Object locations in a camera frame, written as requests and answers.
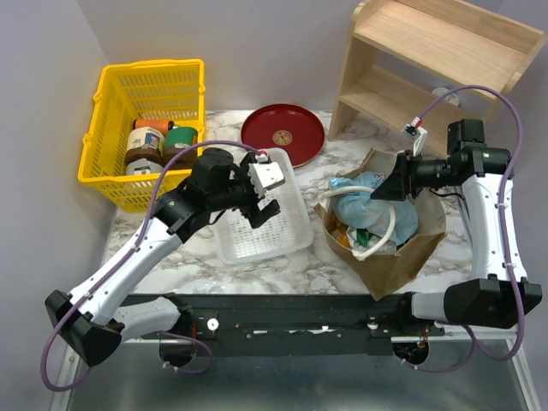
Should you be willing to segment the light blue plastic grocery bag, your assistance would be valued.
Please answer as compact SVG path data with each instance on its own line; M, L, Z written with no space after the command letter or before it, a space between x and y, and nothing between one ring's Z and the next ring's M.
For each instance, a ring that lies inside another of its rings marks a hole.
M386 175L383 173L364 171L353 178L332 177L328 181L328 188L330 191L353 186L376 189L385 179ZM337 218L347 226L365 229L379 237L382 237L388 229L390 222L388 203L372 200L370 193L340 194L331 201L331 205ZM419 226L419 217L414 205L408 200L395 201L392 205L396 222L390 240L397 246L401 246L415 234Z

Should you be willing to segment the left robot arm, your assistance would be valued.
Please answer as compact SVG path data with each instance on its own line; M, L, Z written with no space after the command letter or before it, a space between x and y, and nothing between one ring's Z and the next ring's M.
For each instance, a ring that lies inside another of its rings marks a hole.
M108 359L128 339L153 332L183 337L192 309L175 295L132 306L123 302L162 259L210 225L211 215L239 210L254 229L280 212L276 200L265 207L266 192L283 185L280 165L261 152L247 152L239 164L231 153L208 148L190 175L161 195L128 241L94 275L65 294L45 301L56 333L89 366Z

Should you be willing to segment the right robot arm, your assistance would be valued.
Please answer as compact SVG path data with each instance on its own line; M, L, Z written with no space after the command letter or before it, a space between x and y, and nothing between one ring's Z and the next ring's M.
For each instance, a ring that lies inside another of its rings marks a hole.
M448 126L446 159L426 160L404 152L375 200L404 201L422 190L453 188L472 245L472 279L443 292L414 293L394 314L406 336L426 320L509 329L542 300L542 288L527 280L515 239L511 197L513 182L503 176L508 150L485 144L481 120L462 119Z

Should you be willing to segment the brown paper bag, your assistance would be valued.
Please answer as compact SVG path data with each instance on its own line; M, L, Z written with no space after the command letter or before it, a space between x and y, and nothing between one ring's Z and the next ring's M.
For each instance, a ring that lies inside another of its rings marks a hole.
M445 211L438 197L423 191L410 203L418 213L414 235L395 252L375 253L363 261L331 234L336 223L330 201L321 200L315 206L329 248L358 275L376 301L412 282L447 234Z

